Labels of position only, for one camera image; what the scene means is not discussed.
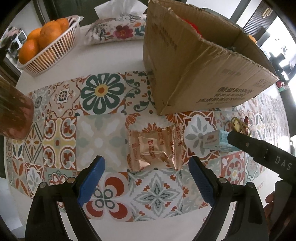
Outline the red green fluffy plush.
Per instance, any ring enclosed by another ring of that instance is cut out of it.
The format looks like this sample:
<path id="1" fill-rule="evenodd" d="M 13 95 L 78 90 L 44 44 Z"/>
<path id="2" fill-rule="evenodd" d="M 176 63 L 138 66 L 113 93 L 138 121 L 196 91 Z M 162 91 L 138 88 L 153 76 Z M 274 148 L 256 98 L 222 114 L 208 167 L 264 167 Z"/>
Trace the red green fluffy plush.
<path id="1" fill-rule="evenodd" d="M 187 19 L 184 19 L 183 20 L 188 23 L 191 27 L 193 27 L 195 29 L 195 31 L 202 37 L 202 34 L 199 30 L 199 28 L 197 27 L 197 25 L 195 25 L 194 23 L 192 23 L 191 21 L 187 20 Z"/>

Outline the teal small carton box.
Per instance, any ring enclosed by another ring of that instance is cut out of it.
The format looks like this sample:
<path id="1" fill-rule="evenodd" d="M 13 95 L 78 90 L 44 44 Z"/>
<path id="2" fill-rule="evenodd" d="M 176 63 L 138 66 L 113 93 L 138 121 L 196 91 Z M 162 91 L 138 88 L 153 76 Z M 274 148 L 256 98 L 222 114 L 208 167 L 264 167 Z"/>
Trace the teal small carton box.
<path id="1" fill-rule="evenodd" d="M 220 152 L 237 152 L 240 151 L 237 147 L 229 144 L 227 137 L 229 132 L 223 130 L 215 130 L 203 135 L 202 147 Z"/>

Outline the gold foil snack packet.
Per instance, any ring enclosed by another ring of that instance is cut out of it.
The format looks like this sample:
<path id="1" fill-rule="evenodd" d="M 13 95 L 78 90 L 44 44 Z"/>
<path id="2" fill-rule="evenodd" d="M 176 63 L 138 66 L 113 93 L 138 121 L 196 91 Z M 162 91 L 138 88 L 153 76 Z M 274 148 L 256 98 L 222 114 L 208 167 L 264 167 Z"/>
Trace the gold foil snack packet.
<path id="1" fill-rule="evenodd" d="M 149 166 L 182 169 L 183 134 L 179 124 L 148 133 L 129 130 L 128 143 L 128 165 L 134 172 Z"/>

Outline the brown cardboard box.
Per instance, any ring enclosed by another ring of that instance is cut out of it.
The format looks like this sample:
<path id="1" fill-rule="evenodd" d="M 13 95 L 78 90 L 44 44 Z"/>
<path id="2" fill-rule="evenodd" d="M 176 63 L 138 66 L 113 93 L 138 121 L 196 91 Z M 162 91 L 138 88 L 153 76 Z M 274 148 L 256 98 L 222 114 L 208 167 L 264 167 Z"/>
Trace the brown cardboard box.
<path id="1" fill-rule="evenodd" d="M 241 28 L 179 1 L 149 2 L 143 61 L 159 115 L 240 105 L 278 80 Z"/>

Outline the patterned tile table runner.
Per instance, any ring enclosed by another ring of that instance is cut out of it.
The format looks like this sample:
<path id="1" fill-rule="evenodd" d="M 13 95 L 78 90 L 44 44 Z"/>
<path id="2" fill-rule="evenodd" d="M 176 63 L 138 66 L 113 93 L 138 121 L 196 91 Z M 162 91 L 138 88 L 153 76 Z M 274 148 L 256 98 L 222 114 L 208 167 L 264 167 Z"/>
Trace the patterned tile table runner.
<path id="1" fill-rule="evenodd" d="M 271 87 L 246 103 L 158 115 L 143 71 L 90 74 L 28 96 L 33 123 L 24 140 L 6 141 L 10 186 L 33 198 L 38 185 L 61 184 L 95 156 L 105 172 L 83 208 L 91 219 L 147 221 L 207 206 L 189 172 L 197 156 L 217 176 L 243 185 L 265 168 L 244 152 L 205 147 L 205 135 L 246 121 L 251 136 L 288 150 L 290 134 L 280 95 Z"/>

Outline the glass vase with flowers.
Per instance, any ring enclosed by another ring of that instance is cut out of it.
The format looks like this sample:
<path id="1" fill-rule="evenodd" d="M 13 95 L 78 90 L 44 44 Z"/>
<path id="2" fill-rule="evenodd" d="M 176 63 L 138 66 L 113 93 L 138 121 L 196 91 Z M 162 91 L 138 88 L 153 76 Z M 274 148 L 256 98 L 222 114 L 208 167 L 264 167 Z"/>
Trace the glass vase with flowers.
<path id="1" fill-rule="evenodd" d="M 1 135 L 24 140 L 34 116 L 32 100 L 1 78 Z"/>

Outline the white plastic fruit basket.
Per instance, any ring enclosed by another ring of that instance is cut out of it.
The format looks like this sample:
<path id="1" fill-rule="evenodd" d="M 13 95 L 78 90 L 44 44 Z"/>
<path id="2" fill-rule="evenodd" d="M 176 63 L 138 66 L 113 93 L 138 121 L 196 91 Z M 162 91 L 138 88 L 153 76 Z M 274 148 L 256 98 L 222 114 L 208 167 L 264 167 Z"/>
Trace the white plastic fruit basket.
<path id="1" fill-rule="evenodd" d="M 77 45 L 80 38 L 80 22 L 83 17 L 73 15 L 66 17 L 66 19 L 69 22 L 68 30 L 62 32 L 62 35 L 45 49 L 39 47 L 39 53 L 26 64 L 23 65 L 18 60 L 17 67 L 19 69 L 29 73 L 32 77 L 36 77 L 53 67 Z M 38 41 L 41 28 L 31 31 L 25 42 L 30 39 Z"/>

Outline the orange fruit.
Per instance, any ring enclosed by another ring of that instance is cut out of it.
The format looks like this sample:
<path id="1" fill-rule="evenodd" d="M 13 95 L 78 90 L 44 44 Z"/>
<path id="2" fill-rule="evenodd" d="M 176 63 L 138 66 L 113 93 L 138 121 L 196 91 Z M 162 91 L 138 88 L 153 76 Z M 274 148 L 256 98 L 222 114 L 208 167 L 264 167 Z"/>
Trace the orange fruit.
<path id="1" fill-rule="evenodd" d="M 18 60 L 26 64 L 39 53 L 39 43 L 36 39 L 27 40 L 18 53 Z"/>
<path id="2" fill-rule="evenodd" d="M 69 28 L 69 22 L 66 18 L 60 18 L 56 20 L 60 24 L 62 32 L 65 32 Z"/>
<path id="3" fill-rule="evenodd" d="M 62 35 L 61 25 L 57 21 L 50 21 L 43 25 L 38 37 L 39 46 L 45 49 Z"/>

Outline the floral tissue pack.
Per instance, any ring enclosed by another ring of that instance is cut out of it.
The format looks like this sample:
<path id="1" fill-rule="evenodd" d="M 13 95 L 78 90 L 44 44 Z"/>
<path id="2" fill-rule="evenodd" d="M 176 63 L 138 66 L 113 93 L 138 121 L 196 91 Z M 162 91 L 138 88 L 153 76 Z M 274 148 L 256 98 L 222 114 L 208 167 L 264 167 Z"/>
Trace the floral tissue pack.
<path id="1" fill-rule="evenodd" d="M 141 1 L 107 1 L 94 10 L 98 19 L 85 33 L 85 45 L 144 39 L 147 4 Z"/>

